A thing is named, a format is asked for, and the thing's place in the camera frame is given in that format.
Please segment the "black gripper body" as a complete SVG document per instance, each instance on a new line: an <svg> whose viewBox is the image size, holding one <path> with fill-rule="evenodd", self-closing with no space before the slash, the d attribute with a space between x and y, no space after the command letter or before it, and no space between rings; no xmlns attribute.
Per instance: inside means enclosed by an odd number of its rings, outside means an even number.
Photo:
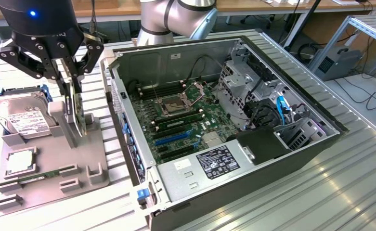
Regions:
<svg viewBox="0 0 376 231"><path fill-rule="evenodd" d="M52 59L61 58L59 43L73 56L84 40L71 0L0 0L0 12L12 29L13 42L39 55L41 43Z"/></svg>

